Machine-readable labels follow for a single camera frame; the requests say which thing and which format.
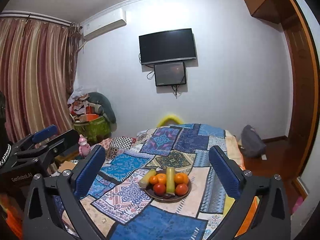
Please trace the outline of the pink plush toy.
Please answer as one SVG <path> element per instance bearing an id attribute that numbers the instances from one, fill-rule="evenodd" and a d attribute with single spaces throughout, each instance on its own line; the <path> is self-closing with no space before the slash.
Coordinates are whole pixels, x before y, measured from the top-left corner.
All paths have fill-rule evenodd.
<path id="1" fill-rule="evenodd" d="M 87 142 L 87 139 L 83 135 L 80 135 L 78 144 L 79 144 L 79 155 L 82 156 L 83 158 L 87 157 L 91 152 L 91 147 Z"/>

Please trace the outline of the pink slipper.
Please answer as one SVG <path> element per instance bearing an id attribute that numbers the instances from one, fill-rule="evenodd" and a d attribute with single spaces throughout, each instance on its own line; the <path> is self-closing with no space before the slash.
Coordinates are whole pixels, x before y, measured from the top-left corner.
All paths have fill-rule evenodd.
<path id="1" fill-rule="evenodd" d="M 303 202 L 304 202 L 303 197 L 299 196 L 292 208 L 292 214 L 294 214 L 297 211 L 297 209 L 302 205 Z"/>

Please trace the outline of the grey green cushion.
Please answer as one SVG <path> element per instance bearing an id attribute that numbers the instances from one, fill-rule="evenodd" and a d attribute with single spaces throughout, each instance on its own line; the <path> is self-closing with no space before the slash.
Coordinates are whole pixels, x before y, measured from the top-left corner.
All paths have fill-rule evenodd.
<path id="1" fill-rule="evenodd" d="M 102 113 L 108 122 L 112 124 L 116 123 L 116 116 L 112 109 L 111 103 L 106 96 L 98 92 L 90 92 L 88 101 L 100 105 L 102 107 Z"/>

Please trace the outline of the dark grey bag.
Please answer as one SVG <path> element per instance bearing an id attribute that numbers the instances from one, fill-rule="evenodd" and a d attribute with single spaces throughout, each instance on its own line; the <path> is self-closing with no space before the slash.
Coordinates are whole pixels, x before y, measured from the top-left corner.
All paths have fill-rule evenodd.
<path id="1" fill-rule="evenodd" d="M 243 155 L 248 158 L 256 158 L 265 154 L 266 144 L 250 125 L 245 126 L 242 130 L 241 150 Z"/>

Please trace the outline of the striped red curtain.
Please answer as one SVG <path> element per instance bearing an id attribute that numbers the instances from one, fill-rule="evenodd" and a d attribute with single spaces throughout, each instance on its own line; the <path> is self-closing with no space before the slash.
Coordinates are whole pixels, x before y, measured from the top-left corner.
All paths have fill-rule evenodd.
<path id="1" fill-rule="evenodd" d="M 9 139 L 19 141 L 50 125 L 72 128 L 67 100 L 73 92 L 80 25 L 1 18 L 1 92 Z"/>

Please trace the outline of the lower red tomato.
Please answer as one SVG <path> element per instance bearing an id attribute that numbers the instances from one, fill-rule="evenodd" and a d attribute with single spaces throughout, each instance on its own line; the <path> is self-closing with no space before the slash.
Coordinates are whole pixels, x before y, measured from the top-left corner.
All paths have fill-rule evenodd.
<path id="1" fill-rule="evenodd" d="M 184 196 L 188 192 L 188 185 L 185 183 L 178 184 L 175 189 L 175 194 L 177 196 Z"/>

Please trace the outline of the right orange on plate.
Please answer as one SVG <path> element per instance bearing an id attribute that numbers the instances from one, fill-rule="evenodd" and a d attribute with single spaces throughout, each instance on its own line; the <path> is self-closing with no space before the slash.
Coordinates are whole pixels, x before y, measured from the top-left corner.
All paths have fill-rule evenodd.
<path id="1" fill-rule="evenodd" d="M 176 173 L 174 176 L 174 182 L 176 184 L 188 184 L 189 183 L 189 178 L 188 175 L 185 173 Z"/>

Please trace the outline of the orange on plate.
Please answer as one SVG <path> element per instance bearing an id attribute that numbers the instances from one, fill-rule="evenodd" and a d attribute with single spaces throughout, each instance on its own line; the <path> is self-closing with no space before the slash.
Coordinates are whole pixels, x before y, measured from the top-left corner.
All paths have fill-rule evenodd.
<path id="1" fill-rule="evenodd" d="M 176 173 L 174 176 L 174 182 L 176 184 L 188 184 L 189 183 L 189 178 L 188 175 L 185 173 Z"/>
<path id="2" fill-rule="evenodd" d="M 167 182 L 167 175 L 165 173 L 156 174 L 158 177 L 158 183 L 165 185 Z"/>

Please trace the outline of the left orange on plate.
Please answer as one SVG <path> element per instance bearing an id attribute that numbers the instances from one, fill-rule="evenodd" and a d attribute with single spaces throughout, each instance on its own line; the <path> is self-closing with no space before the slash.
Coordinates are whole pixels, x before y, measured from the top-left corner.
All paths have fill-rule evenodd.
<path id="1" fill-rule="evenodd" d="M 158 177 L 158 183 L 165 185 L 167 182 L 167 175 L 165 173 L 156 174 Z"/>

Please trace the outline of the small tangerine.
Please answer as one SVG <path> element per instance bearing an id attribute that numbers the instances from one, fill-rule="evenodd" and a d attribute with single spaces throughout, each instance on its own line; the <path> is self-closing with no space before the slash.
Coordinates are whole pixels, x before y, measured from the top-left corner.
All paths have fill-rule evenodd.
<path id="1" fill-rule="evenodd" d="M 149 183 L 150 183 L 151 185 L 157 184 L 157 183 L 158 183 L 158 177 L 157 177 L 157 176 L 151 176 L 151 177 L 149 178 Z"/>

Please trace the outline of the dark brown round plate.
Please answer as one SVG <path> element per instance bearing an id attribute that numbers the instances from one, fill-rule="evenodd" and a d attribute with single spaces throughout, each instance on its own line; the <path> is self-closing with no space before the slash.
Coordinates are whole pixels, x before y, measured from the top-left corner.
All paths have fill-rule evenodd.
<path id="1" fill-rule="evenodd" d="M 159 170 L 159 171 L 156 171 L 156 172 L 157 172 L 157 174 L 158 173 L 165 173 L 166 174 L 166 169 L 165 170 Z M 143 189 L 143 190 L 147 193 L 148 196 L 150 196 L 152 198 L 155 198 L 160 202 L 178 202 L 178 201 L 182 200 L 183 197 L 186 197 L 191 192 L 191 180 L 190 179 L 189 179 L 189 183 L 187 185 L 188 185 L 189 190 L 184 196 L 177 196 L 176 194 L 174 196 L 171 196 L 171 195 L 166 194 L 166 193 L 163 196 L 157 196 L 153 192 L 153 186 L 154 185 L 151 185 L 150 183 L 148 184 L 147 188 Z"/>

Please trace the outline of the yellow pillow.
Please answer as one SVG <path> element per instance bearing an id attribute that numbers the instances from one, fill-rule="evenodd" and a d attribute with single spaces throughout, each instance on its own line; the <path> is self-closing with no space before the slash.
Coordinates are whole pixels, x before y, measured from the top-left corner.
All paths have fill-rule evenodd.
<path id="1" fill-rule="evenodd" d="M 159 123 L 157 124 L 157 127 L 167 126 L 168 124 L 175 124 L 175 125 L 181 125 L 184 124 L 184 121 L 179 118 L 177 115 L 174 114 L 168 114 L 165 117 L 163 117 Z"/>

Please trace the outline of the white air conditioner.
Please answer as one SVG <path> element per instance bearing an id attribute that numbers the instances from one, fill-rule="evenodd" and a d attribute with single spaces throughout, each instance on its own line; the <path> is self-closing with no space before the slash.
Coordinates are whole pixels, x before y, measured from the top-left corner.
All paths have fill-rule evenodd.
<path id="1" fill-rule="evenodd" d="M 126 11 L 122 8 L 113 10 L 82 24 L 84 41 L 90 41 L 100 35 L 124 27 Z"/>

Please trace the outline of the small wall monitor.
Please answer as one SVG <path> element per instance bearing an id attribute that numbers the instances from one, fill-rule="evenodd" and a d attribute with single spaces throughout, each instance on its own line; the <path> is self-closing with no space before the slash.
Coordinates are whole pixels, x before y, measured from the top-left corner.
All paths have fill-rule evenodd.
<path id="1" fill-rule="evenodd" d="M 155 64 L 154 72 L 156 87 L 185 85 L 187 83 L 183 62 Z"/>

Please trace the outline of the black wall television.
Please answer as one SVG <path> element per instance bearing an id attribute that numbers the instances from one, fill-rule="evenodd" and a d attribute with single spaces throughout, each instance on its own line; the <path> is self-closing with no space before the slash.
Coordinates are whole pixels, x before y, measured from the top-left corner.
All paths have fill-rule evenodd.
<path id="1" fill-rule="evenodd" d="M 141 64 L 195 60 L 192 29 L 160 31 L 139 37 Z"/>

